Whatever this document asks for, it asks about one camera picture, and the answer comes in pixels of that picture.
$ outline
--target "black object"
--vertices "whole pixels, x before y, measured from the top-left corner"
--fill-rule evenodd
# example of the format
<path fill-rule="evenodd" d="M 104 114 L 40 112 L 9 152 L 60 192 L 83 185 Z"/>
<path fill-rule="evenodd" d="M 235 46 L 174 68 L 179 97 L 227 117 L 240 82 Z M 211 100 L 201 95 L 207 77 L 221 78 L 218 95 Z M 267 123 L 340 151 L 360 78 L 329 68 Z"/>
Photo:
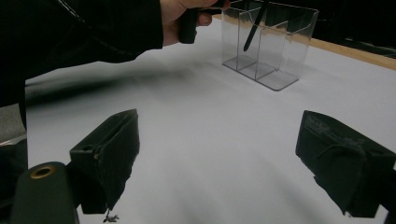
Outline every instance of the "black object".
<path fill-rule="evenodd" d="M 0 147 L 0 223 L 9 218 L 18 177 L 27 170 L 26 138 Z"/>
<path fill-rule="evenodd" d="M 396 213 L 392 151 L 336 119 L 305 111 L 296 154 L 343 213 L 374 217 L 380 204 L 389 220 Z"/>
<path fill-rule="evenodd" d="M 224 0 L 217 1 L 212 7 L 223 7 Z M 180 17 L 180 31 L 178 40 L 182 44 L 193 44 L 195 28 L 198 18 L 198 8 L 189 8 Z"/>
<path fill-rule="evenodd" d="M 67 166 L 47 162 L 18 180 L 11 224 L 78 223 L 84 214 L 112 210 L 139 153 L 136 110 L 115 114 L 70 150 Z"/>
<path fill-rule="evenodd" d="M 267 9 L 268 3 L 269 3 L 269 1 L 262 2 L 262 7 L 260 7 L 259 14 L 257 15 L 256 20 L 254 21 L 254 24 L 251 27 L 250 33 L 248 34 L 247 42 L 245 43 L 245 46 L 244 46 L 244 51 L 247 51 L 248 48 L 250 47 L 251 40 L 253 39 L 253 36 L 256 34 L 256 30 L 260 24 L 260 21 L 262 21 L 262 16 L 264 15 L 265 9 Z"/>

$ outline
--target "white table surface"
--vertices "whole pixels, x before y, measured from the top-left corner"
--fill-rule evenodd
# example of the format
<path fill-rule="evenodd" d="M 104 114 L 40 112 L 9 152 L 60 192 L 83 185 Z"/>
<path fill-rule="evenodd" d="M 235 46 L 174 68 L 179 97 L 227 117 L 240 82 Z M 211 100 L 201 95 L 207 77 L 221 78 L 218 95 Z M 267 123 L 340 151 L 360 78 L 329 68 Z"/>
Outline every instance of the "white table surface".
<path fill-rule="evenodd" d="M 109 116 L 136 108 L 140 154 L 113 212 L 132 224 L 383 223 L 344 216 L 295 155 L 304 110 L 339 119 L 396 150 L 396 72 L 309 48 L 302 78 L 271 91 L 221 65 L 220 21 L 194 45 L 133 62 L 92 63 L 28 81 L 29 166 L 69 163 L 69 150 Z M 83 215 L 82 224 L 104 215 Z"/>

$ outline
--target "brass ring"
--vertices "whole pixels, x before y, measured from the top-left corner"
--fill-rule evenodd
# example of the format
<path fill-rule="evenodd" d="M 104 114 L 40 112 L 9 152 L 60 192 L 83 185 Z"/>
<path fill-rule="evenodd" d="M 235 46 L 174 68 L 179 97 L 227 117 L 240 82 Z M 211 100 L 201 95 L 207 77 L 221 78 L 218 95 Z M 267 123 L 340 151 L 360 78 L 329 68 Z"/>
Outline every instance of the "brass ring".
<path fill-rule="evenodd" d="M 46 176 L 52 175 L 54 172 L 55 172 L 55 166 L 53 165 L 41 166 L 35 169 L 32 173 L 30 173 L 30 178 L 41 179 Z"/>

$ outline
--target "black sleeve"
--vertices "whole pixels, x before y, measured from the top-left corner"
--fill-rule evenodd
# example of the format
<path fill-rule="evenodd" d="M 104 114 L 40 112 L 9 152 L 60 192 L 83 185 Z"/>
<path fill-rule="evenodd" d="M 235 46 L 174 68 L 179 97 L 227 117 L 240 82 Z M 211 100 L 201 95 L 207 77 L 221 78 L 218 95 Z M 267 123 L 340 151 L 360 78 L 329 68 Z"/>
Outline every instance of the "black sleeve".
<path fill-rule="evenodd" d="M 127 62 L 163 46 L 159 0 L 65 2 L 85 25 L 57 0 L 0 1 L 0 103 L 28 78 L 84 63 Z"/>

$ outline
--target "clear acrylic container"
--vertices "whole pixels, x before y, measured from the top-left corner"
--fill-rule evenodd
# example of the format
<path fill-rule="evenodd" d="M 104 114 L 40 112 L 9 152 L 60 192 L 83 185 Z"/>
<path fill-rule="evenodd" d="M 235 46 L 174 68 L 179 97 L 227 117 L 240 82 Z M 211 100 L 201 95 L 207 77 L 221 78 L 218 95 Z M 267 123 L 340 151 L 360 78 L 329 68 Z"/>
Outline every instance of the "clear acrylic container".
<path fill-rule="evenodd" d="M 262 85 L 280 91 L 297 81 L 318 11 L 269 3 L 255 25 L 262 1 L 232 2 L 222 13 L 222 62 Z M 252 26 L 257 30 L 244 50 Z"/>

